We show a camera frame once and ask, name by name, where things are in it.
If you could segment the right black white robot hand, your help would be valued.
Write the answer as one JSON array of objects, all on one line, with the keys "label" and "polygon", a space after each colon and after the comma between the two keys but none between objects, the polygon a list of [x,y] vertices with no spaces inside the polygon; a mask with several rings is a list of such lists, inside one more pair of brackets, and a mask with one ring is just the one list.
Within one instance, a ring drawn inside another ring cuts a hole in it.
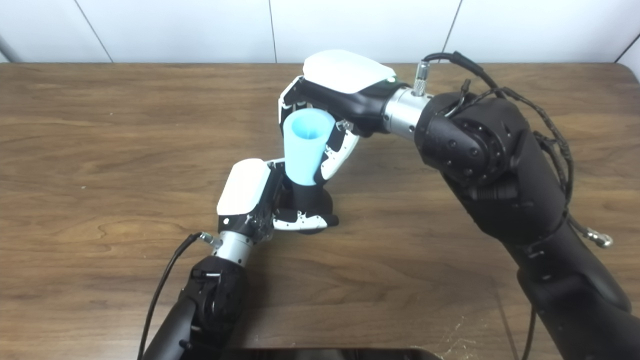
[{"label": "right black white robot hand", "polygon": [[363,55],[332,49],[307,57],[278,99],[286,175],[325,184],[359,139],[387,132],[384,108],[401,86],[392,68]]}]

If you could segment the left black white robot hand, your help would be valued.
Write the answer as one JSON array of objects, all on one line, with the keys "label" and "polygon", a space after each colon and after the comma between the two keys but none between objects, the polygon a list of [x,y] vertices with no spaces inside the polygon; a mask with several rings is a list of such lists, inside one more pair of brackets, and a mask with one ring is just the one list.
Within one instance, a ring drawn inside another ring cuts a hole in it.
[{"label": "left black white robot hand", "polygon": [[285,170],[282,159],[249,158],[231,167],[216,207],[221,239],[236,235],[256,244],[275,231],[313,235],[339,225],[323,185],[295,183]]}]

